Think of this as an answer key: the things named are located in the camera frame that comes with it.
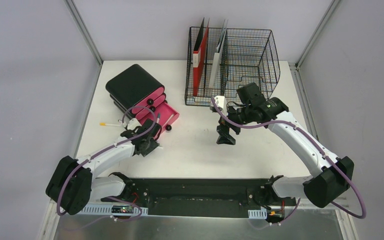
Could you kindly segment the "black pink drawer unit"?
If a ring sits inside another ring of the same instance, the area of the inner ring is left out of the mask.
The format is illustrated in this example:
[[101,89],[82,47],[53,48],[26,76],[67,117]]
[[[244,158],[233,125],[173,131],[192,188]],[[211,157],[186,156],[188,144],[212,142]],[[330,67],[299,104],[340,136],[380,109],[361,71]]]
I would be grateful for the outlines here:
[[[180,114],[168,104],[165,86],[148,73],[139,64],[133,64],[110,79],[105,89],[113,100],[113,103],[126,113],[129,119],[136,118],[141,124],[146,119],[153,120],[150,109],[157,117],[160,113],[160,125],[162,132],[171,131],[173,123]],[[169,124],[168,118],[174,114]]]

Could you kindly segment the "red notebook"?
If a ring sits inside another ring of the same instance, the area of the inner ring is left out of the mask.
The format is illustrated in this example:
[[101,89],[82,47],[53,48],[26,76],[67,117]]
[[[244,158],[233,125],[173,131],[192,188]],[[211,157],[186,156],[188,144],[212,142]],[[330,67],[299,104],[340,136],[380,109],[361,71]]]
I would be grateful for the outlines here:
[[201,77],[204,69],[204,62],[207,50],[207,38],[208,38],[208,27],[205,26],[205,18],[202,19],[199,31],[195,40],[192,63],[193,63],[193,93],[194,97],[198,96]]

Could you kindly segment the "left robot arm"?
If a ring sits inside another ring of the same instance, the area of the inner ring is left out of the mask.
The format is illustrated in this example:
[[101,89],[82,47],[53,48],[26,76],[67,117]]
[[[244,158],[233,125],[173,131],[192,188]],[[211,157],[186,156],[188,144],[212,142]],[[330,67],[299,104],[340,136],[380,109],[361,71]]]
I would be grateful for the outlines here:
[[125,130],[111,144],[78,159],[69,155],[57,164],[45,193],[57,204],[59,216],[75,215],[90,201],[115,197],[120,202],[132,198],[133,189],[128,178],[120,173],[102,177],[101,174],[115,164],[136,155],[147,156],[159,146],[159,118],[146,119],[144,123]]

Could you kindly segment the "grey notebook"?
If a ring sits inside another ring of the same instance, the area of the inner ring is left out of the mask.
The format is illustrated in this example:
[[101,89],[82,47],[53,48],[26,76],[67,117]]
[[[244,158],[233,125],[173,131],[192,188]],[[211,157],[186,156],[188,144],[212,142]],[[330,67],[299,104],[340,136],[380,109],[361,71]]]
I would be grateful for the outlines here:
[[214,56],[213,56],[211,75],[210,75],[209,85],[208,85],[212,89],[215,87],[215,82],[216,82],[217,75],[218,75],[219,69],[220,69],[220,64],[221,64],[221,60],[222,60],[222,56],[223,56],[223,48],[224,48],[224,43],[225,43],[225,38],[226,38],[226,33],[227,33],[228,22],[229,22],[228,19],[224,19],[223,25],[221,28],[221,32],[220,32],[220,36],[219,36],[219,40],[217,42]]

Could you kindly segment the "teal white pen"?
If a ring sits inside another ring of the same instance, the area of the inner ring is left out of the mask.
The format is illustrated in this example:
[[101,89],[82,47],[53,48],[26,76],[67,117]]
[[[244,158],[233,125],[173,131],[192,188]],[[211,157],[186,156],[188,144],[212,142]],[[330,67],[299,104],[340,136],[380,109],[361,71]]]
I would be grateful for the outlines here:
[[160,124],[160,120],[161,120],[161,114],[158,113],[158,114],[157,114],[156,123],[157,123],[157,124]]

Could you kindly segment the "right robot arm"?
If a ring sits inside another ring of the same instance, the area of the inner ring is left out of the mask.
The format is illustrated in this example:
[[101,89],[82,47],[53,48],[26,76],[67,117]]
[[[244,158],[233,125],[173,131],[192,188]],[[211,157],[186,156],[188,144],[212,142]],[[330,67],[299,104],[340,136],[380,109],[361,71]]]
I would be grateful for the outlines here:
[[294,117],[277,97],[265,99],[255,83],[237,90],[241,104],[228,106],[224,96],[210,100],[210,109],[220,115],[218,144],[235,144],[230,130],[239,134],[242,129],[265,128],[277,135],[299,157],[309,171],[308,176],[271,177],[263,186],[264,205],[276,205],[283,198],[306,198],[314,206],[324,208],[336,198],[354,188],[354,162],[328,150]]

